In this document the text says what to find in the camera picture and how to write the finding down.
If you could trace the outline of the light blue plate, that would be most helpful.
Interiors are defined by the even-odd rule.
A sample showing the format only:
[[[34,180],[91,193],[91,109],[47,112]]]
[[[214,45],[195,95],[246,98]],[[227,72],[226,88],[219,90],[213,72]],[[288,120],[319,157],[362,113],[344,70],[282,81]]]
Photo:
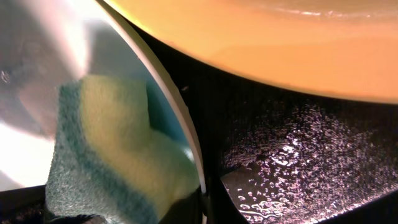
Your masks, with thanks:
[[[57,217],[45,204],[62,85],[89,75],[144,80],[150,125],[190,149],[199,188],[158,223],[205,223],[198,137],[182,96],[143,38],[106,1],[1,2],[1,222],[109,223]]]

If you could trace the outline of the green yellow sponge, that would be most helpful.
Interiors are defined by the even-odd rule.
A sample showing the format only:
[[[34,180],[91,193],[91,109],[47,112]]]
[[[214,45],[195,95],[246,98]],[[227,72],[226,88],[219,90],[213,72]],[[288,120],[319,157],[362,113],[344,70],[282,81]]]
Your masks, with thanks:
[[[144,80],[89,75],[59,88],[50,213],[158,223],[199,185],[190,149],[151,127]]]

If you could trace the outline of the yellow plate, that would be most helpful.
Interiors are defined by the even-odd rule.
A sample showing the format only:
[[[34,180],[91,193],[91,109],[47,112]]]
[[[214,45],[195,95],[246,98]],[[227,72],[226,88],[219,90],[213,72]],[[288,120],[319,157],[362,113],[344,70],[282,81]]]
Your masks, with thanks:
[[[168,46],[234,75],[397,103],[397,0],[112,0]]]

